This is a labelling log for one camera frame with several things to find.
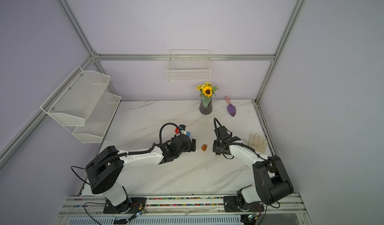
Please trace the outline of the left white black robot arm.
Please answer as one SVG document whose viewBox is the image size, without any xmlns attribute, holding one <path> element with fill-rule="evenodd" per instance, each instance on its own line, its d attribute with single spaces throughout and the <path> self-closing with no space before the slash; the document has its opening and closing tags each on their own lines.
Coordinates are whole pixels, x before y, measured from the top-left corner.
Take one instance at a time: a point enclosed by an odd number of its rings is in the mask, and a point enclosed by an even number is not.
<svg viewBox="0 0 384 225">
<path fill-rule="evenodd" d="M 159 142 L 153 143 L 146 150 L 123 151 L 109 146 L 101 151 L 86 167 L 71 166 L 87 173 L 87 180 L 94 195 L 103 195 L 109 207 L 118 209 L 130 206 L 133 202 L 125 188 L 117 180 L 120 174 L 128 169 L 146 165 L 162 165 L 170 163 L 183 153 L 196 151 L 196 140 L 191 139 L 186 126 L 174 123 L 164 124 L 159 131 Z"/>
</svg>

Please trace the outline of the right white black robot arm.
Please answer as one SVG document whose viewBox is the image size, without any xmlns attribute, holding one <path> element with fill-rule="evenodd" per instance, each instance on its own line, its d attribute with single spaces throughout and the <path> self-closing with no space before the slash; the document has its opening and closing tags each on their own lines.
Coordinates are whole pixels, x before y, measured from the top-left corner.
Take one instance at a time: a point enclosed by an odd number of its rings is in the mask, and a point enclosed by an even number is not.
<svg viewBox="0 0 384 225">
<path fill-rule="evenodd" d="M 242 161 L 252 169 L 254 176 L 255 184 L 238 190 L 233 206 L 230 199 L 227 199 L 227 208 L 244 212 L 256 208 L 261 211 L 262 206 L 272 206 L 294 193 L 293 184 L 280 157 L 259 154 L 254 148 L 241 142 L 240 138 L 233 136 L 217 118 L 214 118 L 214 128 L 216 140 L 213 152 L 228 160 L 236 158 Z"/>
</svg>

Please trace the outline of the white work glove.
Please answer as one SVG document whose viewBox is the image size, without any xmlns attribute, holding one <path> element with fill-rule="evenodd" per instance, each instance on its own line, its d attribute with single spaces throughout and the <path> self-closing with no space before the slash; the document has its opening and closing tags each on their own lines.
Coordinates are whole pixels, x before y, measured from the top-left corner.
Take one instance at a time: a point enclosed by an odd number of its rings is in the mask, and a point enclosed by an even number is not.
<svg viewBox="0 0 384 225">
<path fill-rule="evenodd" d="M 243 143 L 255 149 L 260 154 L 264 154 L 268 147 L 268 141 L 259 134 L 249 134 L 247 139 L 243 139 Z"/>
</svg>

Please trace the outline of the purple pink garden trowel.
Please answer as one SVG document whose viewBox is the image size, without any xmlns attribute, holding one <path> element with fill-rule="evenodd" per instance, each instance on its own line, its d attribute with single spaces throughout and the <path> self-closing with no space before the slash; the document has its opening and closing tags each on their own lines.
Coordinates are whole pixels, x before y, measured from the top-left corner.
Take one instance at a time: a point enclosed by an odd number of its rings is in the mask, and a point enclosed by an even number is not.
<svg viewBox="0 0 384 225">
<path fill-rule="evenodd" d="M 226 102 L 228 103 L 228 106 L 227 106 L 227 110 L 228 110 L 228 113 L 234 117 L 236 115 L 236 108 L 232 105 L 230 99 L 228 96 L 225 96 L 225 100 Z"/>
</svg>

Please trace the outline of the sunflower bouquet in grey vase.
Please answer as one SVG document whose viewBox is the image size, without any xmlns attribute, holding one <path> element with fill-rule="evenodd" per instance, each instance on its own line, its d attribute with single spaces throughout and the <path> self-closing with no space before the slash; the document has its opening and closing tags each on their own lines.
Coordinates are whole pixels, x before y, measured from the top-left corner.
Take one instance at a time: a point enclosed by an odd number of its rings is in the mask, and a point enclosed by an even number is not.
<svg viewBox="0 0 384 225">
<path fill-rule="evenodd" d="M 199 111 L 203 115 L 209 115 L 213 111 L 213 96 L 215 96 L 218 90 L 217 86 L 214 86 L 211 82 L 205 82 L 196 87 L 196 90 L 200 93 L 201 103 Z"/>
</svg>

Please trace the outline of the white mesh two-tier shelf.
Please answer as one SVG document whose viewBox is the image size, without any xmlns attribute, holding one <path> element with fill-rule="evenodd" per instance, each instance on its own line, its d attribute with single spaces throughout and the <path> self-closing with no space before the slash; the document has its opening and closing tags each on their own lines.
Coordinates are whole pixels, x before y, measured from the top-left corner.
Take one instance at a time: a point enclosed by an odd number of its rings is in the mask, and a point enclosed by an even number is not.
<svg viewBox="0 0 384 225">
<path fill-rule="evenodd" d="M 83 144 L 103 142 L 121 97 L 107 92 L 110 76 L 75 68 L 41 110 Z"/>
</svg>

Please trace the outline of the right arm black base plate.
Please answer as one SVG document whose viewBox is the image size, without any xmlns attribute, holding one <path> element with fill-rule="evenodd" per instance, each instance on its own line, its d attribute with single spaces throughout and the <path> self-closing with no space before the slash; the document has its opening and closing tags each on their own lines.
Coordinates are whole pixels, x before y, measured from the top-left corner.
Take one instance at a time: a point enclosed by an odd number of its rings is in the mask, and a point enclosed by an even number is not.
<svg viewBox="0 0 384 225">
<path fill-rule="evenodd" d="M 224 210 L 226 213 L 239 212 L 264 212 L 264 204 L 262 202 L 247 203 L 240 196 L 224 196 Z"/>
</svg>

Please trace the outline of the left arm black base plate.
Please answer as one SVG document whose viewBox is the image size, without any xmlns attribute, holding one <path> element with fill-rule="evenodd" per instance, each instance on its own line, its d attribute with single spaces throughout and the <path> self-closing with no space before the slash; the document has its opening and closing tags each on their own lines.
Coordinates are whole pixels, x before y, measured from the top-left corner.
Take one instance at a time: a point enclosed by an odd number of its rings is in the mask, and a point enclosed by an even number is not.
<svg viewBox="0 0 384 225">
<path fill-rule="evenodd" d="M 147 198 L 130 198 L 118 206 L 113 206 L 112 203 L 106 199 L 106 205 L 103 214 L 136 214 L 145 209 Z"/>
</svg>

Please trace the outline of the aluminium front rail frame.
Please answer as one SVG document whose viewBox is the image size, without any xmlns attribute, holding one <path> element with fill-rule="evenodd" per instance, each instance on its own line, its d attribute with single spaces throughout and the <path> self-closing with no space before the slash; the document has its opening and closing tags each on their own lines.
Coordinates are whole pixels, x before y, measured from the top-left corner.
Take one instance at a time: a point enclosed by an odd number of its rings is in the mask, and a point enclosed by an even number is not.
<svg viewBox="0 0 384 225">
<path fill-rule="evenodd" d="M 219 215 L 225 213 L 224 195 L 175 195 L 175 196 L 131 196 L 146 198 L 147 216 L 166 215 Z M 106 198 L 102 196 L 68 197 L 61 209 L 60 217 L 104 216 Z M 264 205 L 263 213 L 269 214 L 306 214 L 307 209 L 299 194 L 283 198 L 278 204 Z"/>
</svg>

